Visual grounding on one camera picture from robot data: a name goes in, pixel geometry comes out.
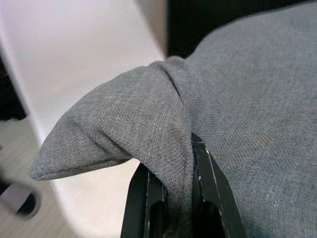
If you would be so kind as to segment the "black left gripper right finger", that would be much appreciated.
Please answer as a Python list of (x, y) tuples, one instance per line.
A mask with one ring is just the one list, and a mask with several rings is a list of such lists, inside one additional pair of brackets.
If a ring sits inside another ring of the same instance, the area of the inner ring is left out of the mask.
[(230, 184), (203, 140), (191, 134), (194, 238), (247, 238)]

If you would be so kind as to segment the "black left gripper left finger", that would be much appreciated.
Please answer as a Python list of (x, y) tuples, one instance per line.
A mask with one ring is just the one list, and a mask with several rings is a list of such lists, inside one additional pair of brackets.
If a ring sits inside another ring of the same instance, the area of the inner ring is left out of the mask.
[(165, 186), (139, 164), (129, 184), (120, 238), (163, 238), (167, 215)]

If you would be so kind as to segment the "grey fabric pillow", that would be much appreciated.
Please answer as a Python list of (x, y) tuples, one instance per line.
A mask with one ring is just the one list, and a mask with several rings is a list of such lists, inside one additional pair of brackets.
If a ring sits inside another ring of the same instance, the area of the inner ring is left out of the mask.
[(164, 238), (192, 238), (198, 135), (227, 177), (247, 236), (317, 238), (317, 1), (208, 34), (185, 65), (104, 83), (56, 123), (35, 180), (138, 159), (168, 190)]

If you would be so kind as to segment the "grey chair leg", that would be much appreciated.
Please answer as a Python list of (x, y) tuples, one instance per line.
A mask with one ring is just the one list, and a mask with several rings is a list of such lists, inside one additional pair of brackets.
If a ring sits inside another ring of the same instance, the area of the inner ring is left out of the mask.
[(17, 216), (31, 219), (40, 209), (41, 197), (32, 186), (0, 180), (0, 205)]

